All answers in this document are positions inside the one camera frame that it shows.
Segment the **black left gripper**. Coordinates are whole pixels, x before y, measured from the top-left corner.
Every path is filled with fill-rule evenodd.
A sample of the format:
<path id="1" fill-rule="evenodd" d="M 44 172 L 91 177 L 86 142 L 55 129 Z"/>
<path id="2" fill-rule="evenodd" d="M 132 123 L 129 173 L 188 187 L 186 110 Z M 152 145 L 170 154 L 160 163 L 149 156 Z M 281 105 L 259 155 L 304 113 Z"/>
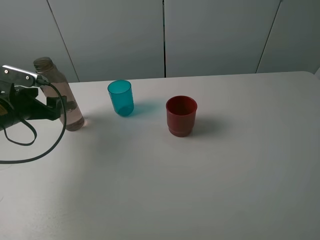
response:
<path id="1" fill-rule="evenodd" d="M 39 89 L 0 82 L 0 129 L 26 120 L 64 119 L 67 97 L 47 97 L 46 105 L 37 100 Z"/>

